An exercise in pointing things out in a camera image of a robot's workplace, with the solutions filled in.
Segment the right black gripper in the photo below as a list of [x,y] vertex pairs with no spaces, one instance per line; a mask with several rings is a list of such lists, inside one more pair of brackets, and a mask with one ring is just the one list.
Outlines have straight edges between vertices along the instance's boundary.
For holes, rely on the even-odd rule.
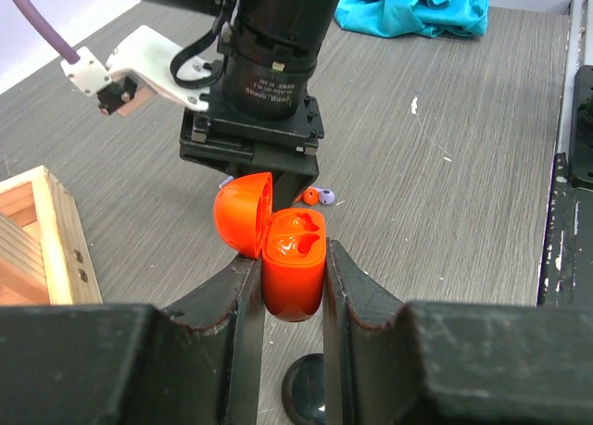
[[183,113],[180,158],[235,177],[273,172],[273,210],[289,208],[317,180],[324,127],[315,97],[305,95],[296,113],[282,120],[243,113],[229,104],[220,86],[207,102],[204,112]]

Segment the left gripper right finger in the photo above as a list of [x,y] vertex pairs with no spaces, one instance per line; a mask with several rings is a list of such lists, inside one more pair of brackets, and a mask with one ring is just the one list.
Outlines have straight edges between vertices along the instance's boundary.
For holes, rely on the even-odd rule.
[[415,424],[397,313],[403,303],[327,241],[323,362],[328,424]]

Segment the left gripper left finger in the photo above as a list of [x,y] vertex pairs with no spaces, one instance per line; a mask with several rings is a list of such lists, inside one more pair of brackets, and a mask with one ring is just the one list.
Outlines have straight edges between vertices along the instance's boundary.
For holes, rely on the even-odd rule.
[[262,263],[238,255],[163,309],[177,327],[167,357],[169,424],[254,424],[264,327]]

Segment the red earbud case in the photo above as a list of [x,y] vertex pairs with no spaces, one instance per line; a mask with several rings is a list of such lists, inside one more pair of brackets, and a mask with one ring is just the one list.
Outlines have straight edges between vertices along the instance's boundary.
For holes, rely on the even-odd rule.
[[243,256],[260,259],[265,307],[276,318],[301,322],[322,300],[326,225],[316,210],[272,210],[269,172],[230,181],[214,200],[213,220],[221,239]]

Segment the black earbud case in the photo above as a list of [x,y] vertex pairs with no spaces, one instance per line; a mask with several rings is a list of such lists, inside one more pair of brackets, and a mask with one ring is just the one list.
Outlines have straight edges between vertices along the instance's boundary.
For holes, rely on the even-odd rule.
[[305,355],[288,368],[281,397],[284,411],[293,424],[326,423],[323,354]]

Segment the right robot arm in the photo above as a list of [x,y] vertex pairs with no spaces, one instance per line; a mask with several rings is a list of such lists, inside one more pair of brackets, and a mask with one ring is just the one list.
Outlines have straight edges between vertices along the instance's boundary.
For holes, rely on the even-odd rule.
[[268,171],[283,209],[319,175],[324,135],[307,86],[338,0],[144,0],[210,15],[162,62],[181,90],[180,155],[235,178]]

